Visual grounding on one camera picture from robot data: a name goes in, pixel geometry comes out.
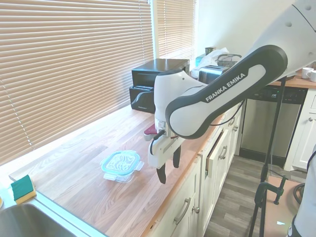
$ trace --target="cabinet handle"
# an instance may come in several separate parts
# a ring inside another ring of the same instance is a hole
[[[186,203],[187,206],[186,206],[186,208],[184,209],[184,211],[183,211],[183,213],[181,214],[180,217],[175,217],[175,218],[173,219],[173,221],[176,222],[176,225],[178,225],[178,224],[180,223],[180,221],[183,219],[183,217],[184,217],[185,214],[187,213],[187,211],[188,211],[188,209],[189,209],[189,206],[190,206],[190,202],[191,202],[191,198],[189,198],[189,199],[186,198],[186,199],[184,200],[184,203]]]
[[[235,122],[235,117],[232,118],[232,120],[229,122],[228,126],[232,125]]]
[[[223,146],[223,150],[222,150],[222,152],[224,151],[224,154],[222,154],[222,155],[219,155],[218,156],[218,158],[219,159],[225,159],[226,158],[226,152],[227,152],[227,146]]]
[[[199,208],[198,207],[192,207],[192,211],[194,211],[196,214],[199,214]]]

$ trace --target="white cabinet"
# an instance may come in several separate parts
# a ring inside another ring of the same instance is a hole
[[[197,233],[197,214],[194,210],[194,203],[196,201],[196,197],[190,199],[190,203],[186,203],[188,209],[184,212],[185,215],[181,222],[178,224],[174,232],[172,233],[172,237],[195,237]]]
[[[293,165],[300,168],[306,168],[307,162],[313,153],[316,144],[316,115],[310,114],[305,118],[305,126],[297,147]]]
[[[213,195],[213,205],[216,204],[219,193],[223,187],[226,171],[227,171],[227,161],[228,161],[228,142],[229,142],[229,131],[226,129],[221,139],[214,149],[212,155],[209,158],[209,168],[208,176],[213,182],[213,191],[210,195]]]
[[[197,235],[200,157],[197,157],[174,197],[163,207],[148,236],[195,237]]]
[[[241,110],[232,119],[232,122],[228,124],[229,130],[229,150],[228,150],[228,167],[231,165],[233,157],[236,151],[237,138],[239,133]]]
[[[236,109],[227,111],[222,122],[230,119]],[[239,120],[240,112],[229,123],[214,128],[148,236],[204,235],[235,153]]]
[[[316,144],[316,90],[309,89],[298,119],[284,170],[307,168],[307,161]]]

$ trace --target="stainless steel toaster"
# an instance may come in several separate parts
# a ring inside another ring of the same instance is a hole
[[[202,67],[198,72],[198,80],[205,84],[210,84],[228,69],[227,67],[213,65]]]

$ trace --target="sponge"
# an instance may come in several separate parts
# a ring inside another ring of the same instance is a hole
[[[36,195],[34,185],[29,175],[15,181],[11,186],[16,204],[23,203]]]

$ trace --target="white wall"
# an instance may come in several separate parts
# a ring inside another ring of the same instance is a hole
[[[292,3],[294,0],[199,0],[197,55],[209,46],[244,55]]]

